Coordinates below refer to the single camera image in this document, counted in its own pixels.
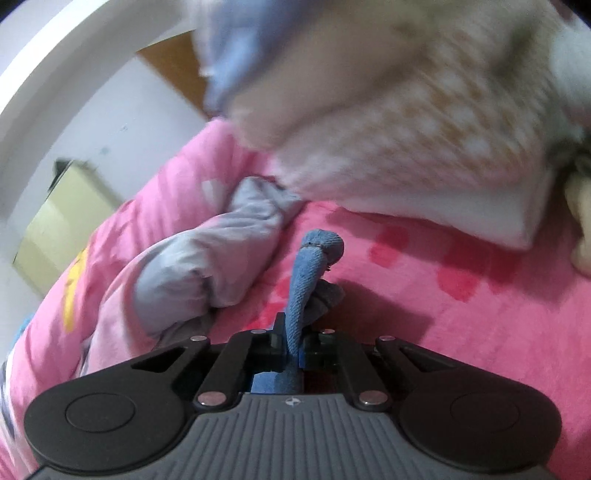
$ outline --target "metal screw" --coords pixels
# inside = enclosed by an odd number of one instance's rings
[[[359,395],[359,401],[363,405],[377,406],[388,401],[388,396],[380,390],[368,390]]]
[[[222,392],[205,392],[197,397],[197,401],[204,407],[219,407],[227,400]]]

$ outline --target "gray ribbed surface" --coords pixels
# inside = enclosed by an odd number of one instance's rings
[[[233,410],[200,416],[179,446],[105,480],[553,480],[543,468],[512,475],[456,471],[409,445],[384,414],[341,395],[244,395]],[[72,480],[47,469],[32,480]]]

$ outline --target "light gray fabric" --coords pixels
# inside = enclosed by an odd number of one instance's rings
[[[135,285],[135,312],[149,335],[239,303],[268,265],[302,200],[257,177],[244,179],[227,212],[154,248]]]
[[[211,313],[206,313],[200,317],[188,320],[186,322],[175,323],[166,330],[158,340],[158,345],[155,348],[165,348],[168,345],[182,342],[194,335],[209,334],[209,330],[213,326],[215,316]]]

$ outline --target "pink blanket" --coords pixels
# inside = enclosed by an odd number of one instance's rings
[[[215,215],[240,179],[265,173],[267,160],[240,149],[228,125],[213,121],[95,232],[8,359],[1,478],[22,478],[35,467],[22,431],[33,398],[78,376],[89,352],[94,371],[153,348],[119,295],[133,282],[134,258]],[[218,314],[212,341],[272,323],[285,306],[300,239],[314,228],[335,231],[346,245],[325,275],[346,298],[325,326],[365,342],[395,335],[538,388],[563,416],[550,468],[563,480],[589,479],[591,283],[570,266],[578,232],[560,196],[524,254],[426,222],[308,204],[246,298]]]

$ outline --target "white wall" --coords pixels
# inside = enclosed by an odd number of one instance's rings
[[[74,117],[39,164],[6,224],[0,225],[0,358],[39,298],[11,266],[39,210],[58,157],[88,161],[122,199],[132,197],[205,125],[205,117],[135,58]]]
[[[35,313],[40,301],[12,265],[0,258],[0,362],[21,323]]]
[[[71,0],[27,0],[0,24],[0,72]]]

